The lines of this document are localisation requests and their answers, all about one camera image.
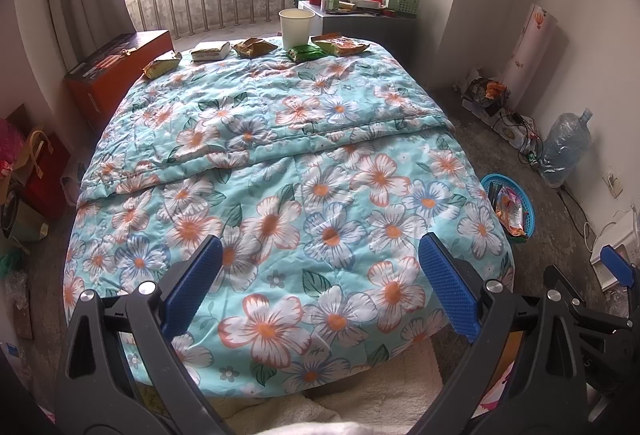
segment bucket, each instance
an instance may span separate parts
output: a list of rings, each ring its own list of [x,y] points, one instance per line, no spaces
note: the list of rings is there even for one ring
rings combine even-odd
[[[7,195],[2,206],[0,223],[4,237],[20,244],[24,241],[41,240],[49,232],[49,224],[44,216],[20,200],[13,191]]]
[[[282,48],[306,45],[309,41],[309,28],[313,14],[304,9],[284,9],[280,11],[280,27],[282,28]]]

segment bedside table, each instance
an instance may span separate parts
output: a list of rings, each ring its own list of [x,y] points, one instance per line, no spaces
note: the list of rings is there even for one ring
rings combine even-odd
[[[348,38],[374,41],[385,47],[398,62],[407,68],[412,60],[417,36],[415,18],[373,16],[371,14],[328,14],[308,1],[298,3],[299,9],[314,13],[309,30],[311,36],[339,32]]]
[[[121,34],[65,76],[65,83],[89,126],[101,133],[142,69],[174,43],[168,30]],[[129,55],[121,50],[135,49]]]

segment wallpaper roll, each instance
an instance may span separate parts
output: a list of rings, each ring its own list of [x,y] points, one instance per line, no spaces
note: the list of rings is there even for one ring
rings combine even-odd
[[[500,82],[510,91],[509,107],[515,110],[524,95],[551,40],[558,20],[539,5],[532,4],[511,59]]]

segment white paper cup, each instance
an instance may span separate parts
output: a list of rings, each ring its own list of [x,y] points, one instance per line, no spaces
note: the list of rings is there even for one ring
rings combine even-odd
[[[282,28],[282,48],[306,45],[309,41],[309,27],[314,14],[304,9],[284,9],[280,11]]]

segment large water bottle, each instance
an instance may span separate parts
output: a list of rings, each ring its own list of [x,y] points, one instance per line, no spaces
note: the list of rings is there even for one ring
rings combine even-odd
[[[587,121],[593,113],[585,108],[582,116],[563,113],[546,136],[540,159],[540,175],[552,188],[558,188],[591,144]]]

